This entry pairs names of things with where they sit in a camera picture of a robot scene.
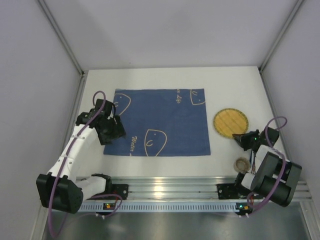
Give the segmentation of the blue handled cutlery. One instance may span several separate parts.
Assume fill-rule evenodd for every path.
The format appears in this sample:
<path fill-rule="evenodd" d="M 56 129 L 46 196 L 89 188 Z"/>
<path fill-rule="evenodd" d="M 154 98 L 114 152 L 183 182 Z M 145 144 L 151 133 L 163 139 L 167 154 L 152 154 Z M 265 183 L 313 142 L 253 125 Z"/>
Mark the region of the blue handled cutlery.
<path fill-rule="evenodd" d="M 256 154 L 253 150 L 250 152 L 250 173 L 255 175 L 256 174 Z"/>

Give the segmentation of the yellow woven round coaster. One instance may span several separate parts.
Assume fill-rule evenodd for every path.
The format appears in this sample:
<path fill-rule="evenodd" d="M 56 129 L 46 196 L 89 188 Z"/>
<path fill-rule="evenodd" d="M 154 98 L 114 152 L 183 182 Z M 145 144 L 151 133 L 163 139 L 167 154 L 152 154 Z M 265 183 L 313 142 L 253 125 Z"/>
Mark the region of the yellow woven round coaster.
<path fill-rule="evenodd" d="M 247 116 L 236 108 L 224 108 L 213 117 L 213 128 L 222 137 L 233 139 L 233 135 L 245 134 L 249 129 Z"/>

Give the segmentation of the small beige round cup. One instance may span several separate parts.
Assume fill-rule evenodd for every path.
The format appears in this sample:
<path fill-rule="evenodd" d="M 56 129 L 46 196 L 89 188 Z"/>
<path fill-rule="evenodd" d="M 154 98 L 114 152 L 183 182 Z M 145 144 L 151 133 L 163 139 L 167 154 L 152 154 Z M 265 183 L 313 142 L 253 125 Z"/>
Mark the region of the small beige round cup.
<path fill-rule="evenodd" d="M 245 157 L 239 157 L 233 164 L 236 172 L 245 174 L 251 169 L 250 161 Z"/>

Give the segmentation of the blue placemat cloth gold pattern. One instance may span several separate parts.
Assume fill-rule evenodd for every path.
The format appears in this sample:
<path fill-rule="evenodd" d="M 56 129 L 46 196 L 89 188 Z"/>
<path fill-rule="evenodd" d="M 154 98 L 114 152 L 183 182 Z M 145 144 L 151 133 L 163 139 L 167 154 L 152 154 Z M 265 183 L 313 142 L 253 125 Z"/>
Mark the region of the blue placemat cloth gold pattern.
<path fill-rule="evenodd" d="M 106 145 L 110 156 L 193 157 L 211 154 L 205 90 L 116 89 L 126 135 Z"/>

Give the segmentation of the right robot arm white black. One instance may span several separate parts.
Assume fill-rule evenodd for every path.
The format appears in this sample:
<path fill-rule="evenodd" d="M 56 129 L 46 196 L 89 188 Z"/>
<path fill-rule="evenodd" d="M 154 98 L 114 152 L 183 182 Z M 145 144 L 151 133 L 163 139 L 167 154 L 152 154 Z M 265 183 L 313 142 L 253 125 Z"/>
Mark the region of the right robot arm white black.
<path fill-rule="evenodd" d="M 260 161 L 255 174 L 238 173 L 234 183 L 238 195 L 246 197 L 253 192 L 266 198 L 280 177 L 269 200 L 282 207 L 290 204 L 300 179 L 302 167 L 288 159 L 283 160 L 283 157 L 272 149 L 279 136 L 280 132 L 271 127 L 266 127 L 263 132 L 256 130 L 232 135 L 242 149 L 253 151 L 251 155 L 253 160 Z"/>

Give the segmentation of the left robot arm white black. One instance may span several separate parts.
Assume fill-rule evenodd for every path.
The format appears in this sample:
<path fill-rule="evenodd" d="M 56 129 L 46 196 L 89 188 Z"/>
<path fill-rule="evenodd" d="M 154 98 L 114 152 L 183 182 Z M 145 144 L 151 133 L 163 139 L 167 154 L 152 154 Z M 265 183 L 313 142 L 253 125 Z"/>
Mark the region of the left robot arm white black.
<path fill-rule="evenodd" d="M 77 173 L 90 163 L 86 154 L 92 144 L 110 145 L 125 135 L 115 104 L 97 99 L 90 111 L 77 117 L 73 133 L 54 166 L 37 177 L 36 186 L 42 206 L 75 214 L 83 201 L 112 194 L 110 176 L 94 173 L 85 180 L 77 181 Z"/>

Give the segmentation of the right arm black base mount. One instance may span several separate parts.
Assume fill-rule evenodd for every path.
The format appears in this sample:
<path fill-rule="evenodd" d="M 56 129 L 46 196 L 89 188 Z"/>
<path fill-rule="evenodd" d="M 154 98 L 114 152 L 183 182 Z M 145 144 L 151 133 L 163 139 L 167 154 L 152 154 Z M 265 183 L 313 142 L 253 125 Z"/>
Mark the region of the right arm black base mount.
<path fill-rule="evenodd" d="M 216 187 L 219 200 L 245 200 L 252 192 L 243 186 L 235 186 L 234 183 L 220 183 Z"/>

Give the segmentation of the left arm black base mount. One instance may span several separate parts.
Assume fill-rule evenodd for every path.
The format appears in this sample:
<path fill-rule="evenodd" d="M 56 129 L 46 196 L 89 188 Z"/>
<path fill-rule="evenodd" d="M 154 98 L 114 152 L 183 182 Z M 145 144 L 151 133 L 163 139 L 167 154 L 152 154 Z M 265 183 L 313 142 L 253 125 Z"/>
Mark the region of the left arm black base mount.
<path fill-rule="evenodd" d="M 111 194 L 116 194 L 122 197 L 123 200 L 126 200 L 129 193 L 128 184 L 113 184 L 111 188 Z"/>

